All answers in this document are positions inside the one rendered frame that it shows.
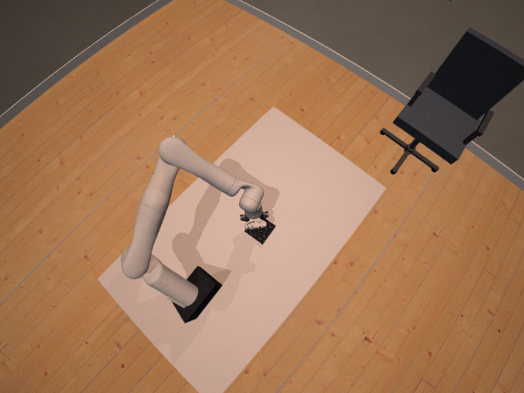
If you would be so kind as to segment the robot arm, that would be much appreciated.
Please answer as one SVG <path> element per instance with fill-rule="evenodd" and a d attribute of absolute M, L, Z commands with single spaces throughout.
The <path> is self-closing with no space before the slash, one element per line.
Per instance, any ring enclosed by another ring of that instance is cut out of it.
<path fill-rule="evenodd" d="M 142 277 L 147 285 L 185 308 L 197 298 L 197 286 L 163 265 L 152 254 L 179 168 L 196 175 L 230 197 L 244 189 L 239 206 L 249 219 L 245 223 L 245 229 L 265 228 L 267 224 L 260 219 L 263 212 L 261 200 L 264 196 L 261 186 L 241 180 L 205 160 L 180 137 L 167 137 L 160 143 L 156 169 L 142 195 L 135 219 L 133 240 L 131 246 L 122 252 L 121 268 L 127 278 Z"/>

